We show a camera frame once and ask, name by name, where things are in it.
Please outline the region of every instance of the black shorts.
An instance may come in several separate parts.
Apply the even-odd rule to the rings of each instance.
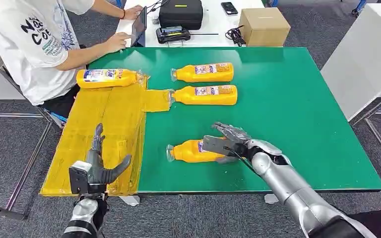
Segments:
[[[40,105],[40,107],[67,119],[78,92],[79,86],[75,84],[65,95],[49,99]]]

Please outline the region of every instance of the green tabletop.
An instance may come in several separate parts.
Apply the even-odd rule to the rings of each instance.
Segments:
[[[241,162],[167,161],[168,144],[219,136],[210,128],[216,121],[280,148],[316,190],[381,190],[376,170],[306,48],[131,48],[91,68],[141,69],[151,75],[149,89],[180,89],[221,83],[172,82],[171,68],[215,62],[233,63],[237,104],[174,103],[168,112],[147,113],[138,193],[269,191]]]

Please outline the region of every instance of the gray carpet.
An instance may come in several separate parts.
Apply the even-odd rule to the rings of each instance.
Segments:
[[[308,1],[281,0],[279,9],[292,26],[286,45],[308,47],[321,68],[354,21],[350,11],[357,3]],[[70,17],[80,43],[88,46],[107,39],[117,26],[114,18],[97,13]],[[34,111],[28,102],[0,102],[0,112],[27,111]],[[381,131],[381,116],[373,122]],[[0,206],[6,204],[44,126],[42,119],[0,119]],[[354,131],[381,177],[377,140],[363,122]],[[54,238],[63,231],[74,198],[37,195],[59,137],[59,132],[51,130],[15,206],[15,211],[27,211],[29,219],[20,222],[0,217],[0,238]],[[322,195],[347,213],[381,209],[381,192]],[[104,229],[108,238],[303,237],[283,207],[265,204],[258,194],[144,196],[136,207],[112,197],[109,203]]]

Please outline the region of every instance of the brown cardboard box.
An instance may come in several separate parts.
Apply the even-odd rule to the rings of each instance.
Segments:
[[[242,9],[239,26],[246,46],[283,46],[290,25],[276,7]]]

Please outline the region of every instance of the bottle label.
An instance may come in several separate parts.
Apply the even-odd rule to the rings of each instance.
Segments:
[[[232,92],[233,92],[233,90],[232,90],[230,85],[196,87],[195,88],[195,95],[196,96],[230,94]]]
[[[122,76],[122,70],[118,69],[118,78]],[[89,69],[84,73],[84,82],[104,82],[116,79],[116,69]]]
[[[201,153],[202,152],[208,152],[208,151],[204,150],[202,147],[203,147],[203,140],[198,141],[198,151]]]
[[[230,71],[228,63],[202,64],[195,66],[196,74],[217,73]]]

